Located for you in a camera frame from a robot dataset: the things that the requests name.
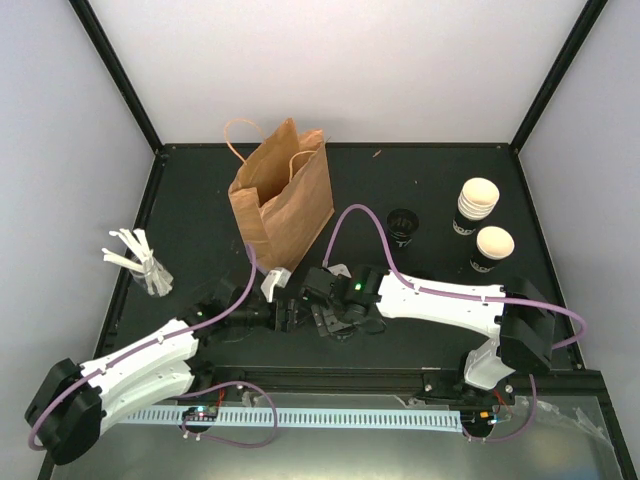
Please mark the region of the brown paper bag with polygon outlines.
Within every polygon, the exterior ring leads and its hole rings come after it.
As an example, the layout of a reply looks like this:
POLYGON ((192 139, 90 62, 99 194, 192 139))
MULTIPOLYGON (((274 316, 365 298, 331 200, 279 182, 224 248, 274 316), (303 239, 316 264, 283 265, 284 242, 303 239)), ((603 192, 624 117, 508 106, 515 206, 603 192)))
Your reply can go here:
POLYGON ((245 157, 230 141, 235 122, 224 137, 242 162, 228 189, 242 240, 261 269, 293 272, 335 212, 324 132, 288 118, 245 157))

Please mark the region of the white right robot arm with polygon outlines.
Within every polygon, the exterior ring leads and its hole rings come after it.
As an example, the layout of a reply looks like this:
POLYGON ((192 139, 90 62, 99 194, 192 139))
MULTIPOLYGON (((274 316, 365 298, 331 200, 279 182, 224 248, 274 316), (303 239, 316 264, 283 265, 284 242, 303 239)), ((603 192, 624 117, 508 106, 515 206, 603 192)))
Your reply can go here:
POLYGON ((552 366, 554 316, 509 296, 501 285, 399 278, 390 268, 370 265, 347 272, 338 265, 311 268, 300 297, 322 336, 368 326, 384 331, 393 319, 427 321, 482 335, 483 343, 462 355, 456 372, 436 370, 425 376, 425 393, 438 403, 483 404, 512 374, 545 375, 552 366))

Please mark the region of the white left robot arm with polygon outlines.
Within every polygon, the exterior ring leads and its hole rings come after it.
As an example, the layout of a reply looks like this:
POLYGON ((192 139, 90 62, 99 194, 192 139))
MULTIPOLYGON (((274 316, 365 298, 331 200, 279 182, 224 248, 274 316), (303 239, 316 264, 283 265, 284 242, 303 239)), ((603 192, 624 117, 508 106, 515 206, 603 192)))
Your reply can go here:
POLYGON ((170 397, 207 397, 212 363, 203 352, 213 337, 264 328, 293 331, 301 306, 294 298, 268 301, 257 291, 220 283, 157 331, 104 357, 54 364, 25 412, 33 443, 57 465, 84 455, 112 426, 170 397))

